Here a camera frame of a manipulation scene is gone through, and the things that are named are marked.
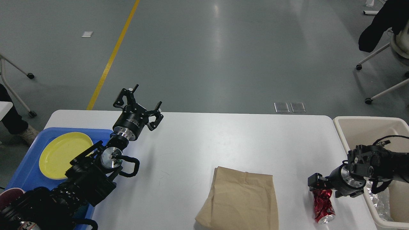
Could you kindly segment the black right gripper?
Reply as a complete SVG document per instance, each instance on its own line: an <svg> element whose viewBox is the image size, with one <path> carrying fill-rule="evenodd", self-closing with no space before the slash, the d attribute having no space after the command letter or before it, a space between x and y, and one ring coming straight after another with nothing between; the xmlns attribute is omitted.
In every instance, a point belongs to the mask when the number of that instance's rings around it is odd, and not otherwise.
<svg viewBox="0 0 409 230"><path fill-rule="evenodd" d="M366 180L361 177L353 177L347 165L341 165L334 169L328 177L323 177L320 173L314 173L308 177L309 191L315 189L333 189L335 197L349 196L358 197L364 193Z"/></svg>

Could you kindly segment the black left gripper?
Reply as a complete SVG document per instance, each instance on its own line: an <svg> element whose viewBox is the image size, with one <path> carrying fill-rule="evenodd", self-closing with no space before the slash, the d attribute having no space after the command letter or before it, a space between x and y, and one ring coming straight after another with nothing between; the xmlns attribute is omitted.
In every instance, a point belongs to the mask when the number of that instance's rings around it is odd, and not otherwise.
<svg viewBox="0 0 409 230"><path fill-rule="evenodd" d="M113 103L114 108L122 110L121 115L113 125L113 133L121 135L129 141L137 140L145 125L150 131L155 130L164 117L160 109L162 101L159 101L155 109L150 111L136 109L137 102L134 93L138 87L139 84L131 89L123 88ZM150 117L155 117L155 120L150 122Z"/></svg>

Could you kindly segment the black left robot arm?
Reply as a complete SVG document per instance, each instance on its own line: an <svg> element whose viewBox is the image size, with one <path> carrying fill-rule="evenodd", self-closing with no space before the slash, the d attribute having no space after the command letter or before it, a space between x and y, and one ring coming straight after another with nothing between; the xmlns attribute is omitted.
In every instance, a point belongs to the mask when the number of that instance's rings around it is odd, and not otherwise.
<svg viewBox="0 0 409 230"><path fill-rule="evenodd" d="M138 139L144 127L156 129L163 119L162 102L148 111L137 103L131 89L123 88L113 106L122 110L113 125L107 144L98 141L70 161L67 179L56 188L37 187L29 190L1 209L2 230L73 230L98 224L89 218L75 218L78 209L87 204L95 207L117 186L117 176L137 175L140 161L123 154L129 142Z"/></svg>

